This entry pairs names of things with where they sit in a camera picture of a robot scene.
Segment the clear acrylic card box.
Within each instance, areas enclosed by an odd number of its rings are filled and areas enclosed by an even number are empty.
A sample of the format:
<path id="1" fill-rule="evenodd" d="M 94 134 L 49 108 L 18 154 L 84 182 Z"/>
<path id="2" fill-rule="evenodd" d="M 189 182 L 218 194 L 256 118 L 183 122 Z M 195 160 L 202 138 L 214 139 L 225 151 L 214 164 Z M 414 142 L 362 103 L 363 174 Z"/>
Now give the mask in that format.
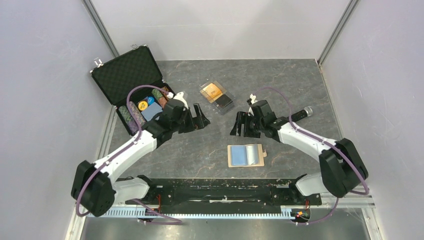
<path id="1" fill-rule="evenodd" d="M 218 81 L 208 81 L 200 86 L 199 92 L 207 101 L 217 108 L 222 115 L 235 107 L 234 96 Z"/>

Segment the black VIP card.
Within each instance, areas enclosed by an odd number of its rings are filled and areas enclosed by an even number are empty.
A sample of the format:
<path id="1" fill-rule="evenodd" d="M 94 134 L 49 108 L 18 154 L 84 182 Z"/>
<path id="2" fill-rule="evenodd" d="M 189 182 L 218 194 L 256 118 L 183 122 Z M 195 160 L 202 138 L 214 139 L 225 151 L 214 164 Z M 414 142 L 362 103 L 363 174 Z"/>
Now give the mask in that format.
<path id="1" fill-rule="evenodd" d="M 215 103 L 217 107 L 220 109 L 220 111 L 223 113 L 231 110 L 235 106 L 232 98 L 226 94 L 222 94 L 220 97 L 218 97 L 215 100 Z"/>

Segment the tan leather card holder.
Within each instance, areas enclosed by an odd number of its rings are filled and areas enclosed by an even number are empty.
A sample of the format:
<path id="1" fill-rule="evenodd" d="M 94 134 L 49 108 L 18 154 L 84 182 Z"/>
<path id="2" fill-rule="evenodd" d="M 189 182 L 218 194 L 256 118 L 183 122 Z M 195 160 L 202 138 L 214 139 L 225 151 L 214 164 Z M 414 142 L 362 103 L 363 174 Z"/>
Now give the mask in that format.
<path id="1" fill-rule="evenodd" d="M 229 168 L 263 167 L 267 152 L 262 144 L 228 145 Z"/>

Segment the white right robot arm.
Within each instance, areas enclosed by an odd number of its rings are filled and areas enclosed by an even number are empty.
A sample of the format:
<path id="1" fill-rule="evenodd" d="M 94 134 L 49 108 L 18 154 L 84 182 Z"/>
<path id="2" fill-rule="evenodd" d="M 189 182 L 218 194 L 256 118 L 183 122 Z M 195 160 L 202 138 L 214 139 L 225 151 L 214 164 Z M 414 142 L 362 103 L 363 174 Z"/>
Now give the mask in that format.
<path id="1" fill-rule="evenodd" d="M 310 109 L 277 117 L 266 100 L 248 100 L 248 104 L 247 112 L 237 113 L 230 135 L 246 138 L 265 135 L 302 151 L 319 163 L 319 173 L 304 174 L 291 183 L 288 196 L 293 203 L 302 204 L 309 196 L 321 193 L 343 198 L 354 193 L 358 185 L 364 187 L 362 195 L 369 193 L 365 183 L 368 170 L 351 140 L 325 138 L 296 124 L 312 114 Z"/>

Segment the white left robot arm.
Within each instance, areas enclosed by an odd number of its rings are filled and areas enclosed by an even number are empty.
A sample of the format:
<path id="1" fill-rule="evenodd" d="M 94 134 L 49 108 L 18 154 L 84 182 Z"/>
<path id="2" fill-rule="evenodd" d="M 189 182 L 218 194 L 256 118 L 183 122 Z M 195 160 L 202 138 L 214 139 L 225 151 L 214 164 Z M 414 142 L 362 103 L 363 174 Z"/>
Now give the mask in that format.
<path id="1" fill-rule="evenodd" d="M 170 140 L 173 133 L 201 130 L 211 122 L 195 103 L 192 116 L 187 103 L 170 99 L 162 112 L 146 122 L 137 135 L 109 155 L 90 163 L 82 161 L 76 168 L 70 195 L 76 200 L 76 209 L 83 206 L 95 217 L 104 215 L 114 204 L 129 200 L 153 203 L 157 190 L 140 177 L 119 180 L 135 162 Z"/>

